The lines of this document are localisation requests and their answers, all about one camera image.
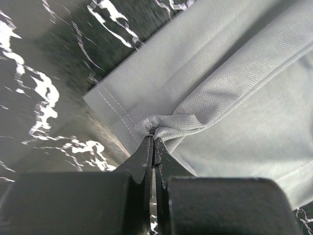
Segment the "grey t shirt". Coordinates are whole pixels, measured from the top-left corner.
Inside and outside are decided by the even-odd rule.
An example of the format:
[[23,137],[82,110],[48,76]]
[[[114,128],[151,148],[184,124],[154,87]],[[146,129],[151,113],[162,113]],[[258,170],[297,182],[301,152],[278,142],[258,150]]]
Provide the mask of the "grey t shirt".
[[84,100],[130,154],[154,130],[196,176],[313,199],[310,0],[198,0]]

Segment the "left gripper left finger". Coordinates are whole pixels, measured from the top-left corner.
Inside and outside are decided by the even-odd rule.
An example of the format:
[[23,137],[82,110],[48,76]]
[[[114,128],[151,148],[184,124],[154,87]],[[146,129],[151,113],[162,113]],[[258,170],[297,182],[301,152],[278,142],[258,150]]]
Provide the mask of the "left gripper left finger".
[[130,176],[123,222],[124,235],[146,235],[150,231],[153,151],[153,137],[147,136],[137,151],[114,170]]

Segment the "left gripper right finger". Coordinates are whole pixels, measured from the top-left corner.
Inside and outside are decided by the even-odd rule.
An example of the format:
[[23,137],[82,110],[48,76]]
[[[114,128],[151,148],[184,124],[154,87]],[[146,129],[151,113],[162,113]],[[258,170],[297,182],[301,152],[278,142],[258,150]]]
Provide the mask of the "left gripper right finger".
[[154,142],[154,169],[156,173],[158,233],[160,235],[170,235],[168,181],[173,177],[192,177],[193,174],[172,157],[161,139]]

